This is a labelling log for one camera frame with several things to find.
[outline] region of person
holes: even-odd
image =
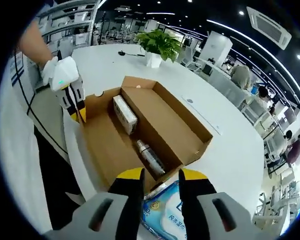
[[[298,135],[297,140],[289,145],[287,147],[290,149],[289,153],[287,155],[283,155],[284,160],[291,168],[291,164],[295,163],[300,155],[300,134]],[[273,161],[267,165],[268,168],[273,168],[275,165],[277,165],[280,162],[280,160]]]
[[[285,135],[283,136],[283,142],[281,144],[281,146],[278,147],[277,151],[274,152],[273,154],[276,155],[276,156],[281,156],[285,153],[285,151],[287,150],[288,148],[288,142],[290,142],[292,138],[292,131],[288,130]],[[265,158],[268,159],[269,158],[269,154],[265,154]]]
[[[249,105],[253,100],[256,100],[264,109],[268,110],[268,90],[265,86],[260,86],[258,88],[258,94],[256,95],[248,95],[244,102],[241,104],[242,107],[244,105]]]
[[[247,89],[251,85],[250,69],[246,65],[237,65],[233,68],[231,81],[241,89]]]
[[[272,116],[274,116],[274,115],[275,115],[275,110],[276,110],[276,108],[275,108],[274,106],[272,106],[272,107],[270,107],[270,109],[269,109],[269,113],[270,113]]]
[[[25,29],[17,46],[41,69],[53,58],[35,20]],[[51,158],[53,152],[19,102],[7,65],[0,86],[0,164],[15,203],[40,234],[68,224],[79,206],[65,194],[80,193],[77,186],[68,188],[68,180],[76,184],[72,169],[58,153]],[[62,178],[66,173],[66,181],[58,180],[60,172]]]

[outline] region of ceiling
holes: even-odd
[[[300,60],[297,59],[297,54],[300,54],[300,15],[297,14],[300,4],[298,5],[298,1],[290,1],[284,5],[279,4],[278,2],[280,1],[192,0],[192,2],[188,2],[188,0],[160,0],[159,4],[158,0],[107,0],[100,10],[114,11],[115,8],[124,5],[129,6],[131,10],[127,12],[115,11],[115,14],[118,17],[127,15],[127,17],[138,18],[140,20],[154,18],[163,24],[181,27],[204,35],[207,35],[207,31],[216,31],[218,33],[224,33],[228,38],[231,36],[235,37],[239,41],[230,38],[233,42],[232,48],[260,67],[283,92],[286,91],[286,96],[290,101],[298,104],[294,93],[300,100],[299,89],[296,87],[296,84],[289,74],[286,73],[272,57],[240,34],[222,26],[207,22],[207,19],[209,19],[222,23],[260,43],[287,68],[300,86]],[[247,6],[267,15],[269,18],[283,26],[292,35],[292,39],[285,50],[282,50],[267,37],[252,28],[247,14]],[[244,11],[246,14],[243,16],[239,15],[239,11]],[[175,15],[147,15],[146,13],[149,12],[174,13]],[[293,91],[290,90],[288,84],[278,72],[265,61],[265,59],[286,79],[288,84],[293,88]]]

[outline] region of white desk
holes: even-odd
[[[139,45],[108,44],[78,48],[72,57],[82,76],[85,95],[121,86],[125,76],[152,79],[165,86],[206,126],[213,139],[201,159],[187,166],[208,176],[218,192],[226,192],[251,214],[257,206],[264,171],[264,143],[256,130],[221,93],[199,76],[170,60],[159,68],[145,66]],[[191,98],[195,108],[183,98]],[[99,180],[89,167],[84,149],[78,149],[80,130],[64,114],[64,132],[69,159],[83,196],[88,200],[98,191]],[[207,122],[218,125],[222,135]],[[168,183],[177,179],[172,177]]]
[[[227,74],[225,71],[223,71],[221,68],[217,67],[216,65],[214,65],[212,62],[201,59],[199,57],[194,57],[198,62],[203,63],[202,64],[202,68],[205,67],[205,65],[208,65],[212,68],[212,71],[217,71],[218,73],[222,74],[225,78],[227,79],[231,79],[231,76],[229,74]]]

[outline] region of white gloved hand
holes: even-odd
[[[49,83],[49,81],[54,77],[57,63],[58,57],[55,56],[45,64],[41,72],[44,86],[46,86]]]
[[[43,85],[50,84],[52,91],[58,91],[79,79],[75,60],[68,56],[60,61],[54,57],[48,61],[42,71]]]

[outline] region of white product box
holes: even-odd
[[[45,32],[51,27],[51,23],[51,20],[40,21],[39,31],[41,32],[41,34],[45,34]]]
[[[48,44],[48,48],[52,53],[56,52],[58,50],[58,43],[59,41],[52,41]]]
[[[80,23],[80,22],[86,20],[87,15],[88,15],[87,11],[75,13],[74,14],[74,22]]]
[[[75,35],[75,45],[86,44],[88,41],[89,33],[80,33]]]
[[[128,135],[132,134],[137,126],[138,119],[122,96],[118,95],[113,97],[113,107],[126,133]]]

